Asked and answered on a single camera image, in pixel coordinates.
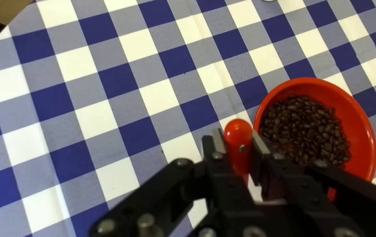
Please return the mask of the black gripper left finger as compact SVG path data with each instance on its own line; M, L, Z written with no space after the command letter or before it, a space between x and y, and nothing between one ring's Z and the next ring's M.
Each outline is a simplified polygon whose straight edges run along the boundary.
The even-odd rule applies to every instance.
M229 163L229 146L214 129L202 138L204 159L177 158L97 218L89 237L168 237L198 198L208 214L189 237L233 237L258 221L247 185Z

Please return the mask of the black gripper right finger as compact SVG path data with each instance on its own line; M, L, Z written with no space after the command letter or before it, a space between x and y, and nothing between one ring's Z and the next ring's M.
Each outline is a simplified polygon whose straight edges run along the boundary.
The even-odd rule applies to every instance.
M284 202L323 237L376 237L376 184L322 159L306 167L273 152L252 133L251 177L265 202Z

